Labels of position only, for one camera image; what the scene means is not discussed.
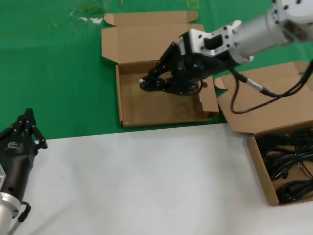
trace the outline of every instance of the white table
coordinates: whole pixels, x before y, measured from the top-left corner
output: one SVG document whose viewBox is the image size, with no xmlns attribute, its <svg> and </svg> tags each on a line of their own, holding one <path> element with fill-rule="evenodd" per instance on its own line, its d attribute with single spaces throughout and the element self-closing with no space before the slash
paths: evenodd
<svg viewBox="0 0 313 235">
<path fill-rule="evenodd" d="M 48 141 L 16 235 L 312 234 L 313 202 L 270 207 L 246 137 L 208 125 Z"/>
</svg>

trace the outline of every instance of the green mat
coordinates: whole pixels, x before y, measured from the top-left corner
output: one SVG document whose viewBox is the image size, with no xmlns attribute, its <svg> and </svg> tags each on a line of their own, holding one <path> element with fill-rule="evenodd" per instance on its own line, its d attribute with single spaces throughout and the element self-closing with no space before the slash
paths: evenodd
<svg viewBox="0 0 313 235">
<path fill-rule="evenodd" d="M 210 31 L 254 18 L 270 5 L 270 0 L 124 0 L 124 5 L 119 0 L 1 0 L 0 130 L 26 107 L 34 109 L 48 139 L 155 129 L 120 127 L 114 63 L 101 58 L 101 28 L 109 26 L 90 18 L 190 9 L 199 12 L 198 23 Z M 309 60 L 312 48 L 275 48 L 239 70 Z M 208 123 L 223 121 L 220 116 Z"/>
</svg>

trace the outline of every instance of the box lid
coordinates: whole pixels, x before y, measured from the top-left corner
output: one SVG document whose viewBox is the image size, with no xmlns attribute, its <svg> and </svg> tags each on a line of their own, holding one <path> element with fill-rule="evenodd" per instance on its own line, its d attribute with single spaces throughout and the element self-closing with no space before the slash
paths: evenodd
<svg viewBox="0 0 313 235">
<path fill-rule="evenodd" d="M 102 29 L 102 56 L 119 64 L 158 60 L 171 42 L 191 28 L 196 11 L 167 11 L 105 14 L 104 20 L 115 27 Z"/>
<path fill-rule="evenodd" d="M 307 62 L 289 62 L 255 70 L 242 74 L 268 88 L 276 94 L 282 94 L 300 79 Z M 216 78 L 216 86 L 224 86 L 227 91 L 218 97 L 218 104 L 231 128 L 237 132 L 258 133 L 273 128 L 313 120 L 313 80 L 295 95 L 282 98 L 265 107 L 246 114 L 234 114 L 230 110 L 231 98 L 235 91 L 235 79 L 232 75 Z M 241 111 L 272 98 L 265 96 L 247 84 L 240 83 L 234 109 Z"/>
</svg>

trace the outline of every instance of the power cord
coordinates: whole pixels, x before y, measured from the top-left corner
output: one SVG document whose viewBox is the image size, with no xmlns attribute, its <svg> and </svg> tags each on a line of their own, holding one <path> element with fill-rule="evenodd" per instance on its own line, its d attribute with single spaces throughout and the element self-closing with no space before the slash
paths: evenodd
<svg viewBox="0 0 313 235">
<path fill-rule="evenodd" d="M 286 183 L 283 187 L 278 189 L 276 194 L 279 202 L 285 204 L 298 201 L 312 191 L 312 180 L 294 180 Z"/>
<path fill-rule="evenodd" d="M 247 77 L 245 77 L 244 75 L 236 72 L 234 69 L 232 70 L 229 70 L 232 75 L 235 77 L 235 80 L 236 80 L 236 88 L 235 88 L 235 92 L 234 92 L 234 95 L 231 99 L 231 104 L 230 104 L 230 108 L 231 108 L 231 111 L 235 114 L 245 114 L 245 113 L 248 113 L 248 112 L 251 112 L 253 110 L 256 110 L 256 109 L 259 109 L 261 107 L 264 107 L 266 105 L 269 105 L 283 97 L 288 97 L 288 96 L 292 96 L 296 93 L 298 93 L 302 88 L 303 86 L 307 83 L 307 81 L 309 80 L 311 74 L 313 73 L 313 60 L 311 60 L 310 64 L 308 65 L 306 71 L 304 72 L 304 74 L 302 75 L 301 79 L 299 80 L 299 82 L 297 82 L 292 88 L 290 88 L 288 91 L 286 91 L 285 93 L 283 94 L 275 94 L 275 93 L 272 93 L 270 92 L 267 88 L 264 88 L 258 84 L 254 84 L 253 81 L 251 81 L 250 79 L 248 79 Z M 242 81 L 244 83 L 248 83 L 249 85 L 253 84 L 252 86 L 254 88 L 256 88 L 257 90 L 259 90 L 260 93 L 264 94 L 264 95 L 267 95 L 269 97 L 274 97 L 274 99 L 271 99 L 263 104 L 260 104 L 260 105 L 257 105 L 255 107 L 252 107 L 252 108 L 249 108 L 249 109 L 246 109 L 246 110 L 242 110 L 242 111 L 236 111 L 234 110 L 234 104 L 235 104 L 235 100 L 236 100 L 236 97 L 238 95 L 238 91 L 239 91 L 239 81 Z"/>
<path fill-rule="evenodd" d="M 294 165 L 309 179 L 290 181 L 278 189 L 276 193 L 280 203 L 295 202 L 313 191 L 313 175 L 303 162 L 313 162 L 313 128 L 292 134 L 265 135 L 257 143 L 272 181 L 287 179 L 288 171 Z"/>
</svg>

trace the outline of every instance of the open cardboard box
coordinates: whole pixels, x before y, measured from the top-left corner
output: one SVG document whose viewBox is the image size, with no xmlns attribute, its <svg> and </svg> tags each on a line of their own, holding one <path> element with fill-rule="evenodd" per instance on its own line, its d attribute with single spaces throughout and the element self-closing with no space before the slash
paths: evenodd
<svg viewBox="0 0 313 235">
<path fill-rule="evenodd" d="M 212 77 L 207 88 L 196 96 L 145 92 L 139 80 L 147 75 L 171 42 L 191 28 L 195 11 L 106 14 L 104 20 L 115 27 L 102 29 L 102 56 L 118 63 L 116 85 L 122 126 L 147 126 L 206 121 L 219 108 Z"/>
<path fill-rule="evenodd" d="M 294 86 L 304 72 L 307 63 L 303 61 L 290 62 L 242 72 L 257 83 L 277 94 Z M 256 139 L 266 134 L 287 134 L 313 127 L 313 83 L 312 79 L 297 94 L 282 98 L 263 108 L 250 113 L 236 115 L 230 110 L 231 98 L 235 90 L 235 79 L 231 75 L 216 79 L 217 86 L 227 89 L 218 97 L 218 104 L 228 123 L 234 131 L 252 133 L 248 147 L 259 175 L 263 190 L 271 206 L 278 206 L 276 190 L 292 180 L 306 180 L 300 170 L 294 166 L 289 171 L 288 179 L 271 181 L 260 154 Z M 250 86 L 240 83 L 240 89 L 235 102 L 235 110 L 241 111 L 269 101 L 271 98 L 255 91 Z M 306 162 L 306 167 L 313 172 L 313 163 Z M 313 201 L 313 193 L 307 194 L 294 203 Z"/>
</svg>

